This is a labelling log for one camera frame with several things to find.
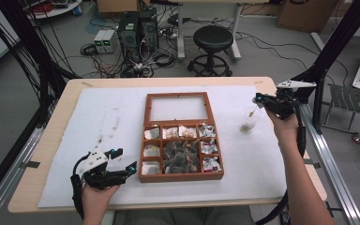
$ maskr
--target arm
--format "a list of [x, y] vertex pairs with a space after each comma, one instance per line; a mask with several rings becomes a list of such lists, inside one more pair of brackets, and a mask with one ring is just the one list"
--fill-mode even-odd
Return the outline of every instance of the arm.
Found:
[[82, 191], [83, 225], [100, 225], [111, 196], [119, 189], [113, 186], [104, 190], [90, 187], [84, 184]]
[[267, 110], [267, 114], [273, 121], [285, 164], [292, 224], [335, 224], [312, 184], [304, 160], [298, 152], [296, 116], [293, 114], [286, 120], [280, 120], [273, 112]]

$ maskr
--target cardboard box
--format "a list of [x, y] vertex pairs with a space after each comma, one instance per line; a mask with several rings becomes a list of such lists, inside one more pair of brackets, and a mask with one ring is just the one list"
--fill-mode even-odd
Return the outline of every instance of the cardboard box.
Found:
[[97, 0], [98, 12], [140, 11], [150, 0]]
[[277, 27], [319, 33], [340, 0], [286, 0]]

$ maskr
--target stool seat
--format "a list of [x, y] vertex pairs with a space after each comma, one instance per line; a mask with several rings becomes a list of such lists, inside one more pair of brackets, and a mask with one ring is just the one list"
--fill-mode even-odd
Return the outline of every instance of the stool seat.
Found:
[[218, 53], [233, 45], [233, 34], [224, 27], [208, 25], [195, 32], [194, 42], [207, 53]]

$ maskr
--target wooden tray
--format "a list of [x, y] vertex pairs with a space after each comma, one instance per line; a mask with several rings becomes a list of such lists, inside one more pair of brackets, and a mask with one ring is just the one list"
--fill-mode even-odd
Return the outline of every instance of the wooden tray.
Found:
[[[158, 135], [151, 137], [157, 129]], [[214, 147], [217, 151], [208, 151]], [[207, 93], [148, 94], [139, 161], [141, 182], [219, 180], [223, 175]]]

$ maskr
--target human hand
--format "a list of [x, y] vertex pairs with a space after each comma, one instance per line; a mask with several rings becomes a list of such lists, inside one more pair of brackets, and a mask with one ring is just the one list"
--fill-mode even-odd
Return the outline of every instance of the human hand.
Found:
[[107, 211], [111, 196], [119, 189], [112, 186], [107, 189], [97, 189], [84, 184], [82, 190], [83, 224], [99, 225]]
[[265, 109], [265, 111], [274, 124], [274, 132], [276, 133], [279, 147], [282, 149], [285, 146], [297, 144], [298, 122], [296, 115], [293, 114], [288, 118], [281, 120], [275, 113], [267, 109]]

